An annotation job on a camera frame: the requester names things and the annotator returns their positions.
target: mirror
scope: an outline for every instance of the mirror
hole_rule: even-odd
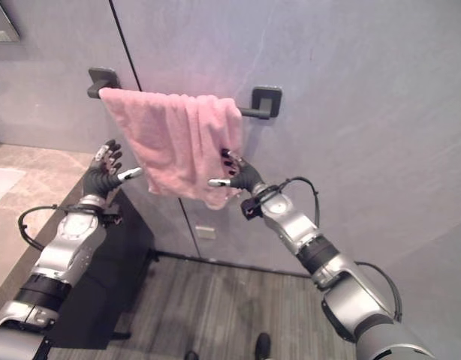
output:
[[[0,43],[19,41],[19,34],[0,5]]]

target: electrical outlet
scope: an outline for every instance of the electrical outlet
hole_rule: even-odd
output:
[[[195,232],[197,233],[197,237],[201,239],[209,239],[209,240],[217,239],[217,235],[215,234],[215,228],[210,227],[210,226],[196,225]]]

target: black cable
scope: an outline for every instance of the black cable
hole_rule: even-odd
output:
[[[319,206],[319,192],[316,191],[313,183],[310,182],[308,178],[304,178],[303,176],[295,176],[293,178],[286,179],[282,184],[279,185],[280,190],[282,191],[286,186],[288,186],[291,182],[305,182],[309,185],[312,189],[312,195],[314,195],[314,224],[319,227],[319,223],[321,222],[321,207]]]
[[[25,225],[23,223],[23,219],[28,215],[30,214],[31,212],[36,212],[38,210],[47,210],[47,209],[50,209],[50,210],[56,210],[57,209],[57,205],[56,204],[53,204],[53,205],[43,205],[43,206],[37,206],[35,208],[30,208],[29,210],[26,210],[24,211],[20,216],[19,216],[19,220],[17,220],[17,224],[19,226],[19,231],[20,231],[20,235],[22,236],[22,238],[25,240],[25,242],[27,242],[27,244],[29,244],[30,246],[32,246],[33,248],[39,250],[39,251],[42,251],[45,247],[38,241],[35,241],[33,238],[31,238],[29,236],[29,234],[27,234],[26,232],[26,228],[27,228],[27,225]]]
[[[19,219],[17,220],[17,225],[19,227],[20,235],[24,239],[24,241],[32,246],[34,249],[37,249],[39,251],[42,251],[45,247],[35,239],[31,238],[29,234],[26,232],[27,225],[23,223],[25,217],[30,214],[31,212],[37,212],[39,210],[60,210],[65,212],[66,214],[69,212],[82,212],[85,214],[94,214],[93,211],[85,209],[85,208],[79,208],[79,206],[58,206],[57,204],[53,205],[43,205],[43,206],[36,206],[34,208],[30,208],[29,210],[24,211],[20,216]]]
[[[373,268],[379,274],[381,274],[384,277],[384,279],[386,279],[387,283],[389,284],[390,289],[393,292],[394,306],[395,306],[394,319],[399,323],[402,322],[401,294],[399,294],[399,290],[397,289],[396,284],[393,282],[393,279],[391,279],[390,276],[384,272],[384,270],[382,270],[381,268],[379,268],[378,266],[374,264],[371,264],[370,262],[356,261],[356,264],[359,266],[368,266],[370,268]]]

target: wooden floor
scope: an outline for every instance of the wooden floor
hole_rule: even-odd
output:
[[[132,313],[119,331],[130,340],[106,350],[52,349],[49,359],[253,359],[268,332],[277,360],[351,360],[354,347],[335,335],[308,279],[163,257],[153,263]]]

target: towel bar bracket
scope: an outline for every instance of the towel bar bracket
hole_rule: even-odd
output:
[[[239,108],[243,116],[260,119],[275,118],[281,108],[282,90],[270,86],[256,86],[252,89],[251,109]]]
[[[103,67],[91,67],[89,75],[93,85],[87,89],[87,95],[92,99],[100,99],[98,91],[102,88],[120,89],[119,78],[114,70]]]

